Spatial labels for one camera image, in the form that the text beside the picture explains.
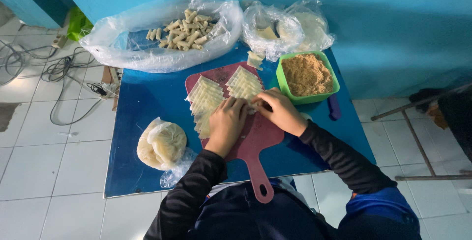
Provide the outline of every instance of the person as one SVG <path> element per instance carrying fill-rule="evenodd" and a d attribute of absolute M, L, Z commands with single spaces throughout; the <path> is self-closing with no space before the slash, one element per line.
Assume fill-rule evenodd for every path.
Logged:
<path fill-rule="evenodd" d="M 397 183 L 377 166 L 304 119 L 279 89 L 261 92 L 251 103 L 279 128 L 298 136 L 317 152 L 353 191 L 339 227 L 326 223 L 289 189 L 276 184 L 274 197 L 267 204 L 255 198 L 250 181 L 226 185 L 208 198 L 212 187 L 227 178 L 224 158 L 239 137 L 247 115 L 246 100 L 231 97 L 209 118 L 208 144 L 162 200 L 144 240 L 421 239 L 419 221 Z"/>

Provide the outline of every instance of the blue table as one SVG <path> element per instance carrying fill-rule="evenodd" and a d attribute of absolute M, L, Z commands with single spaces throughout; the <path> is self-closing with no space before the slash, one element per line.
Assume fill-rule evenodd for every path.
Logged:
<path fill-rule="evenodd" d="M 105 198 L 167 190 L 160 186 L 163 171 L 145 165 L 136 155 L 138 139 L 143 130 L 153 119 L 160 116 L 161 119 L 177 123 L 182 127 L 187 134 L 187 146 L 199 152 L 202 145 L 198 134 L 193 129 L 190 104 L 184 101 L 187 96 L 184 82 L 192 74 L 246 61 L 248 50 L 238 42 L 233 50 L 218 59 L 167 74 L 151 74 L 125 69 L 111 142 Z M 375 164 L 374 156 L 351 103 L 334 55 L 330 49 L 324 52 L 337 74 L 341 87 L 337 93 L 342 112 L 341 119 L 330 120 L 326 100 L 296 107 L 300 112 L 309 114 L 320 127 L 348 143 Z M 275 75 L 277 63 L 264 61 L 262 67 L 264 70 L 258 73 L 265 87 L 278 87 Z M 280 144 L 264 149 L 259 158 L 269 178 L 315 173 L 328 169 L 328 165 L 317 154 L 311 152 L 297 137 L 288 133 Z M 228 162 L 227 170 L 228 179 L 225 182 L 250 179 L 247 167 L 242 160 Z"/>

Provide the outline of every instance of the hole in cutting board handle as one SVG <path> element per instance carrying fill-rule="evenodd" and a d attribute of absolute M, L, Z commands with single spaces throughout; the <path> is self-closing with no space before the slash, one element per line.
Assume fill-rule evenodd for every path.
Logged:
<path fill-rule="evenodd" d="M 263 196 L 266 196 L 267 195 L 267 189 L 265 188 L 264 185 L 259 185 L 259 189 L 261 190 L 261 194 Z"/>

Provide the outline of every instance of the blue wall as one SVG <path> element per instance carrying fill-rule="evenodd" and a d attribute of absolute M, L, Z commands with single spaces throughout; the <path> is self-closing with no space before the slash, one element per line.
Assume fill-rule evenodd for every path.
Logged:
<path fill-rule="evenodd" d="M 30 26 L 42 26 L 46 28 L 59 28 L 55 22 L 40 6 L 33 0 L 0 0 L 9 7 L 16 16 Z"/>
<path fill-rule="evenodd" d="M 74 1 L 95 23 L 150 0 Z M 408 95 L 471 73 L 472 0 L 322 1 L 353 98 Z"/>

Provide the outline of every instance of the plastic bag of dough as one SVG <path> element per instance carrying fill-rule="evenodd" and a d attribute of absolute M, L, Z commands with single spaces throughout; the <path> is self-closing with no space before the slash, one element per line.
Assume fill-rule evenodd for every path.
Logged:
<path fill-rule="evenodd" d="M 165 171 L 161 187 L 172 188 L 187 172 L 197 154 L 186 148 L 187 137 L 177 124 L 154 119 L 138 141 L 138 158 L 146 165 Z"/>
<path fill-rule="evenodd" d="M 276 28 L 284 33 L 280 38 L 274 34 Z M 279 8 L 264 6 L 256 0 L 244 12 L 243 41 L 256 55 L 265 55 L 271 62 L 276 62 L 281 55 L 290 53 L 304 38 L 298 19 Z"/>
<path fill-rule="evenodd" d="M 138 158 L 158 170 L 173 169 L 182 158 L 187 137 L 177 124 L 154 119 L 138 141 Z"/>
<path fill-rule="evenodd" d="M 322 51 L 329 48 L 335 39 L 329 33 L 319 0 L 299 0 L 285 9 L 288 14 L 295 16 L 302 25 L 305 39 L 293 52 Z"/>
<path fill-rule="evenodd" d="M 158 40 L 145 39 L 149 29 L 185 18 L 187 8 L 217 21 L 202 50 L 160 48 Z M 154 0 L 98 20 L 79 43 L 102 64 L 167 73 L 210 61 L 232 50 L 241 35 L 242 21 L 243 10 L 237 0 Z"/>

